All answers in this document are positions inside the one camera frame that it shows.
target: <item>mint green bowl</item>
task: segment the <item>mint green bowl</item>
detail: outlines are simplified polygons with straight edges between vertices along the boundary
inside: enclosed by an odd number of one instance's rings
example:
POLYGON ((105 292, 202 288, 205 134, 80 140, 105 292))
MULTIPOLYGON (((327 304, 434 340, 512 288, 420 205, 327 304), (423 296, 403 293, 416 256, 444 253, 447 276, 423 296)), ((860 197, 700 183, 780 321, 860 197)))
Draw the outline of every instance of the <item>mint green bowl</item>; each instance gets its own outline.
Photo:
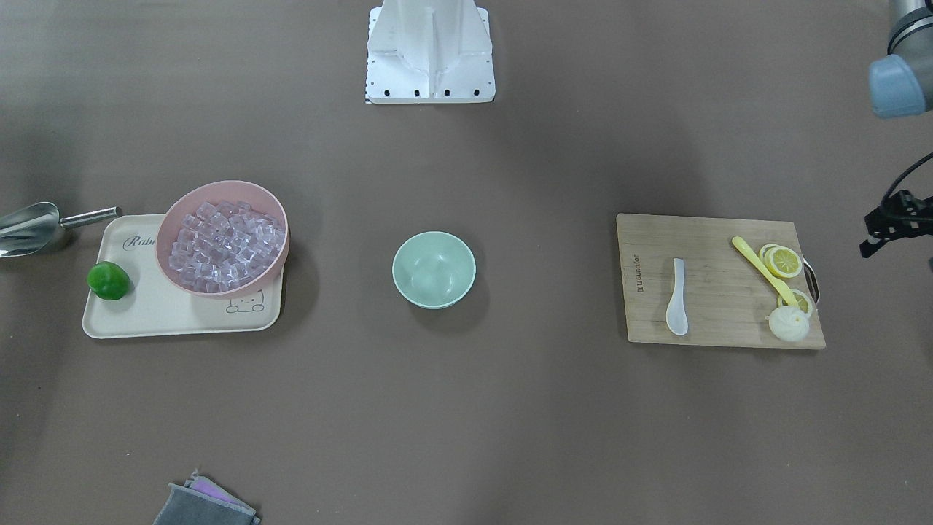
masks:
POLYGON ((476 259, 466 243, 444 232, 424 232, 405 241, 392 261, 392 279, 403 297, 421 308, 446 308, 467 295, 476 279, 476 259))

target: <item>green lime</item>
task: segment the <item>green lime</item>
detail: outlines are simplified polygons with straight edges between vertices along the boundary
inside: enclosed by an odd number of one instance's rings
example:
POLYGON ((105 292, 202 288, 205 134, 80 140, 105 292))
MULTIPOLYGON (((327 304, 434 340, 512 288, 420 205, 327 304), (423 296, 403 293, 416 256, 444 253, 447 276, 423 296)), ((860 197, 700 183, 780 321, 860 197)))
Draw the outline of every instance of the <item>green lime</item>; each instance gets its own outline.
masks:
POLYGON ((88 272, 88 286, 105 301, 116 301, 130 291, 130 276, 110 261, 100 261, 88 272))

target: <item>lemon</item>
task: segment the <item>lemon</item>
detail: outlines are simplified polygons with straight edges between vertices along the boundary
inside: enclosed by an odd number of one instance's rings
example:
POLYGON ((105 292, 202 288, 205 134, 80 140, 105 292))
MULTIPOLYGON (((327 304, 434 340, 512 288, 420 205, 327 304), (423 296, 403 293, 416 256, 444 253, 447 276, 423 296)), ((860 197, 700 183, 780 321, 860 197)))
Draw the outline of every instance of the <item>lemon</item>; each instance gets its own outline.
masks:
MULTIPOLYGON (((800 290, 790 290, 794 294, 794 298, 797 299, 797 308, 803 311, 803 315, 808 318, 814 314, 814 302, 810 300, 810 297, 806 293, 803 293, 800 290)), ((781 298, 780 295, 777 296, 777 305, 778 306, 787 306, 787 301, 781 298)))
POLYGON ((782 279, 798 276, 803 267, 801 256, 797 255, 796 251, 784 246, 770 248, 765 251, 762 262, 772 275, 782 279))
POLYGON ((768 243, 763 247, 759 248, 759 259, 764 261, 764 254, 771 248, 781 248, 781 245, 775 243, 768 243))

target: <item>lime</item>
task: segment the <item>lime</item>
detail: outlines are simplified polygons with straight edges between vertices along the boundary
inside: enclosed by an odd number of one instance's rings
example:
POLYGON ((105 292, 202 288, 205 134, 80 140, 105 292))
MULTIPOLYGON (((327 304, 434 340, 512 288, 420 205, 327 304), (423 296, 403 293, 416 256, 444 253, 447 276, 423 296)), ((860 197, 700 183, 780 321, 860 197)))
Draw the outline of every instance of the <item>lime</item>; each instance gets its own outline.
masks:
POLYGON ((781 277, 782 279, 798 276, 803 267, 801 256, 797 255, 796 251, 784 246, 766 250, 762 262, 775 277, 781 277))
MULTIPOLYGON (((797 299, 797 308, 803 311, 803 315, 807 316, 808 318, 812 316, 814 314, 815 308, 814 308, 814 302, 810 300, 810 297, 808 297, 806 293, 803 293, 800 290, 791 289, 790 292, 793 293, 794 298, 797 299)), ((782 299, 781 296, 779 295, 777 297, 777 305, 786 306, 787 301, 782 299)))
POLYGON ((116 301, 130 291, 130 276, 110 261, 100 261, 88 272, 88 286, 105 301, 116 301))

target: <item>scoop handle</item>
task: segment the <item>scoop handle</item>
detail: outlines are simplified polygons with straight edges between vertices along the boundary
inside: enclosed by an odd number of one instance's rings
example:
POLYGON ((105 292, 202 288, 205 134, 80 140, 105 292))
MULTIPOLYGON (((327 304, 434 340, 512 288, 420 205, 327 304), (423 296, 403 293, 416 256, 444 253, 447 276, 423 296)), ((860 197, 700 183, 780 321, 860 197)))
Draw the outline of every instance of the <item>scoop handle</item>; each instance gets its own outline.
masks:
POLYGON ((100 222, 101 220, 116 219, 117 217, 123 217, 123 210, 120 209, 119 206, 113 206, 97 211, 89 211, 88 213, 82 213, 73 217, 65 217, 59 221, 59 224, 61 224, 65 230, 71 230, 79 226, 86 226, 94 222, 100 222))
POLYGON ((794 293, 790 291, 790 287, 786 282, 781 279, 771 275, 771 272, 768 271, 768 268, 764 267, 764 263, 759 259, 758 254, 755 253, 755 250, 752 247, 748 246, 748 243, 742 237, 735 236, 732 238, 732 245, 735 246, 735 249, 739 250, 739 253, 745 255, 745 258, 748 259, 752 266, 758 269, 759 272, 768 279, 768 282, 771 283, 771 286, 774 286, 774 289, 781 294, 781 298, 784 299, 784 302, 789 305, 796 305, 797 298, 794 297, 794 293))

